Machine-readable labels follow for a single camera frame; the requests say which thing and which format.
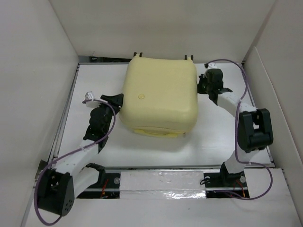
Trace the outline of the yellow suitcase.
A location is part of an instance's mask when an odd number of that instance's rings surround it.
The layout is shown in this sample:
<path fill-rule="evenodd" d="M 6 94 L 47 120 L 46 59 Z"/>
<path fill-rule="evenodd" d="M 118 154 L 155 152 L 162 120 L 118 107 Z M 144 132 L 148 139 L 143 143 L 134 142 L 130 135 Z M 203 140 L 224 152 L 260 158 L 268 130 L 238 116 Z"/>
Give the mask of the yellow suitcase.
<path fill-rule="evenodd" d="M 121 122 L 136 133 L 178 137 L 198 117 L 197 70 L 193 59 L 166 60 L 135 53 L 123 84 Z"/>

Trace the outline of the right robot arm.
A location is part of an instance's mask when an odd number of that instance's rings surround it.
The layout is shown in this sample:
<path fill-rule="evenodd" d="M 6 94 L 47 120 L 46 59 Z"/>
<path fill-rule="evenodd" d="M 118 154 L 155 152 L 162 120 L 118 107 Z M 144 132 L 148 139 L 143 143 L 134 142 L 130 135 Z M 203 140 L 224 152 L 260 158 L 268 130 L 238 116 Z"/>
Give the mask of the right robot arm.
<path fill-rule="evenodd" d="M 197 88 L 198 93 L 207 94 L 214 104 L 235 118 L 235 150 L 223 162 L 218 175 L 204 180 L 217 187 L 229 187 L 243 176 L 251 159 L 273 143 L 270 112 L 244 103 L 231 89 L 224 88 L 220 69 L 208 68 L 200 75 Z"/>

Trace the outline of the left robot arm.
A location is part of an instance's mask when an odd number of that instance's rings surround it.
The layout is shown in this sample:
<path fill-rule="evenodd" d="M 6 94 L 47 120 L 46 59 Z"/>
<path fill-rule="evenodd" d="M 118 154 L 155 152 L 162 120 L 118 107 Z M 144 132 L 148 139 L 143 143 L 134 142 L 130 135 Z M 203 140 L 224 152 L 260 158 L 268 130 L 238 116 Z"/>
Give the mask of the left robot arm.
<path fill-rule="evenodd" d="M 105 183 L 105 168 L 93 163 L 105 147 L 112 132 L 116 116 L 123 106 L 124 95 L 102 95 L 95 99 L 91 92 L 83 103 L 92 108 L 89 125 L 77 148 L 48 164 L 38 177 L 34 208 L 36 213 L 45 210 L 59 217 L 66 216 L 75 199 L 88 187 L 101 187 Z"/>

